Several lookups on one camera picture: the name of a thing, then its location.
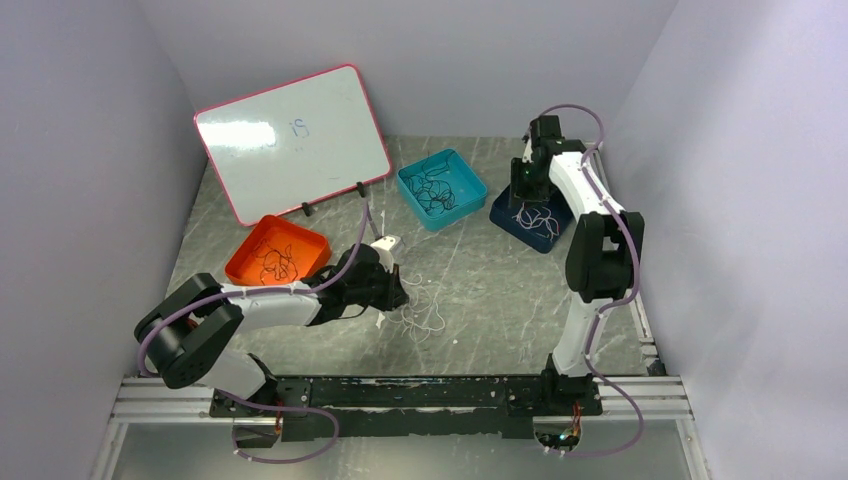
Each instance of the red tray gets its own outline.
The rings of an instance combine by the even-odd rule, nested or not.
[[[283,285],[314,274],[330,260],[320,233],[273,215],[262,217],[224,267],[236,285]]]

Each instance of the lavender wall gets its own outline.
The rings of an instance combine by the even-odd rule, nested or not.
[[[681,0],[612,128],[714,477],[848,478],[848,5]]]
[[[563,101],[614,116],[676,3],[141,0],[198,108],[349,62],[384,132],[471,136]]]
[[[3,2],[0,45],[0,477],[87,478],[204,155],[136,2]]]

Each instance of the white string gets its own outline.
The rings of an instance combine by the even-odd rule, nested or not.
[[[386,318],[388,318],[388,320],[392,323],[403,325],[403,332],[401,332],[401,335],[409,333],[409,338],[411,338],[416,344],[419,344],[430,338],[431,334],[439,333],[444,330],[447,326],[447,322],[445,321],[445,317],[439,313],[439,304],[436,302],[433,295],[426,287],[422,286],[424,283],[424,277],[418,273],[412,278],[413,281],[401,279],[401,282],[406,284],[408,287],[413,288],[407,288],[409,301],[398,311],[399,317],[395,316],[395,318],[392,318],[387,316]],[[427,300],[423,300],[424,295],[422,295],[421,292],[426,294]],[[435,313],[436,318],[441,320],[440,326],[431,327],[430,325],[419,323],[416,320],[419,315],[423,315],[425,312],[427,312],[425,317],[431,317],[431,311],[432,313]],[[423,338],[419,338],[421,332],[426,332]]]
[[[547,207],[525,209],[524,203],[522,203],[518,213],[513,215],[512,219],[521,228],[530,230],[542,238],[553,240],[560,234],[559,222],[553,217],[553,212]],[[548,233],[535,231],[536,228],[541,226],[544,226],[548,230]]]

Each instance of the navy blue tray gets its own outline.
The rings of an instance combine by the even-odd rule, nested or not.
[[[535,209],[524,209],[522,215],[524,215],[525,222],[530,222],[532,218],[540,213],[542,217],[547,217],[548,212],[544,210],[545,208],[550,210],[550,217],[556,223],[537,222],[540,224],[535,228],[526,229],[522,227],[514,218],[519,214],[521,209],[509,208],[509,187],[506,187],[492,204],[492,210],[489,212],[489,220],[537,252],[548,253],[554,248],[554,244],[559,240],[563,232],[565,232],[565,228],[574,218],[574,214],[571,213],[571,209],[568,208],[568,204],[565,202],[562,194],[556,192],[544,206]],[[558,234],[556,234],[556,226],[559,227]]]

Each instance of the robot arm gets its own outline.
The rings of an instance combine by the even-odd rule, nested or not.
[[[606,324],[606,317],[601,316],[593,332],[595,316],[610,300],[623,298],[633,285],[630,253],[602,200],[625,221],[634,238],[637,257],[641,254],[645,223],[639,213],[625,211],[611,198],[591,165],[582,162],[583,152],[569,151],[569,142],[562,137],[558,117],[534,119],[525,138],[524,155],[514,158],[511,164],[512,205],[546,202],[555,190],[559,190],[577,219],[565,265],[566,281],[574,295],[552,361],[560,375],[585,376],[591,373],[584,361],[585,352],[588,351],[594,360],[600,333]],[[590,336],[591,345],[587,346]]]
[[[269,287],[239,287],[217,283],[209,274],[187,280],[136,327],[140,342],[181,308],[195,301],[223,294],[224,299],[192,311],[195,319],[181,318],[153,339],[147,356],[165,384],[182,388],[201,384],[224,390],[257,403],[273,404],[277,380],[255,356],[227,347],[236,333],[281,325],[314,326],[341,318],[345,309],[359,305],[381,311],[407,302],[395,257],[403,247],[400,237],[385,236],[371,245],[361,245],[344,276],[317,293],[287,295],[324,283],[350,258],[345,252],[338,265],[319,270],[315,276],[284,286],[277,295],[251,296]]]

